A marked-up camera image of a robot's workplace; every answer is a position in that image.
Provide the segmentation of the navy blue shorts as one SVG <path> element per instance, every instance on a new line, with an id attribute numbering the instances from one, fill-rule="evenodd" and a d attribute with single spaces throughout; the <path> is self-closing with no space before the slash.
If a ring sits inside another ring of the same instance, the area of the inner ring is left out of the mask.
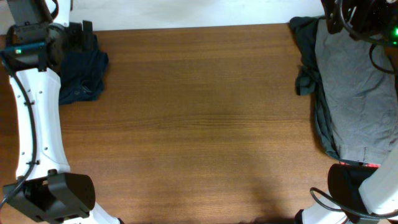
<path id="1" fill-rule="evenodd" d="M 108 54 L 100 50 L 97 36 L 94 36 L 92 50 L 66 55 L 60 71 L 59 104 L 98 100 L 104 91 L 108 63 Z"/>

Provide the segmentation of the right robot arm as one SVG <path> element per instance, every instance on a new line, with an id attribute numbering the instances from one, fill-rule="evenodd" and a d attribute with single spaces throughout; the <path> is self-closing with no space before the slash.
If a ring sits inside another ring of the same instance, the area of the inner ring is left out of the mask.
<path id="1" fill-rule="evenodd" d="M 320 17 L 294 17 L 302 55 L 298 95 L 314 95 L 314 127 L 336 160 L 328 189 L 295 223 L 397 222 L 396 1 L 323 1 Z"/>

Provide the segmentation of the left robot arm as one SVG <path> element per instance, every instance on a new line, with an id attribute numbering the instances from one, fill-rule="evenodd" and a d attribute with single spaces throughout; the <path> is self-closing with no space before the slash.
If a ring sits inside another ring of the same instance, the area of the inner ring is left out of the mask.
<path id="1" fill-rule="evenodd" d="M 90 21 L 70 22 L 71 1 L 9 1 L 14 19 L 1 62 L 9 72 L 19 130 L 16 182 L 2 188 L 3 204 L 40 223 L 119 223 L 97 202 L 92 179 L 74 174 L 59 117 L 60 71 L 71 52 L 89 52 Z"/>

